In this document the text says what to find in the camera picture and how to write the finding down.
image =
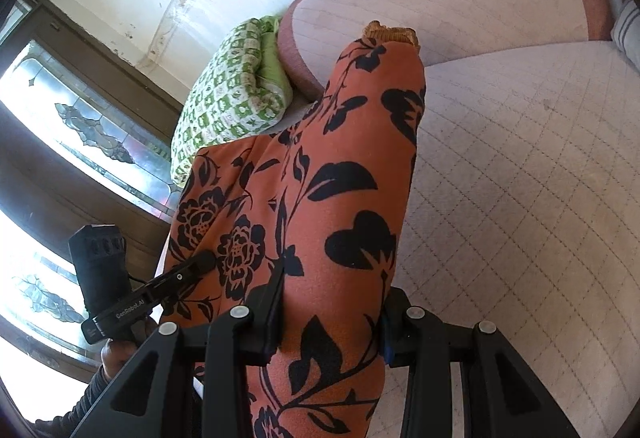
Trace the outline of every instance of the mattress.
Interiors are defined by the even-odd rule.
[[[417,31],[425,66],[522,46],[606,40],[607,0],[296,0],[278,49],[310,100],[324,89],[343,47],[370,21]]]
[[[640,396],[640,74],[606,41],[426,74],[395,285],[445,322],[495,322],[582,438],[613,436]],[[406,373],[369,437],[399,435]],[[462,437],[459,373],[454,394]]]

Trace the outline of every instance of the white pillow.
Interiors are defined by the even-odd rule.
[[[611,39],[640,71],[640,9],[633,0],[625,0],[622,5]]]

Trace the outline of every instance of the orange floral pants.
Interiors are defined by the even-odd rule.
[[[268,367],[247,371],[257,438],[367,432],[425,91],[415,47],[362,38],[301,122],[194,161],[164,270],[204,249],[217,268],[168,302],[163,320],[210,322],[283,264],[282,344]]]

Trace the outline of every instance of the pillow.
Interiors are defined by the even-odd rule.
[[[176,185],[185,185],[203,147],[257,135],[282,118],[292,90],[278,62],[277,28],[270,16],[238,25],[194,84],[171,144]]]
[[[287,106],[293,100],[293,88],[289,83],[289,78],[284,72],[284,68],[278,57],[278,28],[280,27],[280,19],[274,16],[265,16],[260,20],[263,34],[260,37],[260,52],[262,53],[262,62],[258,68],[258,86],[273,90],[277,93],[279,90],[284,93],[285,103]]]
[[[640,9],[633,0],[625,0],[622,13],[611,31],[618,48],[640,71]]]

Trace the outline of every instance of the folded blanket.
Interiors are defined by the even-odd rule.
[[[183,187],[203,147],[257,135],[276,125],[293,92],[280,60],[274,16],[252,18],[223,40],[193,89],[171,144],[171,177]]]

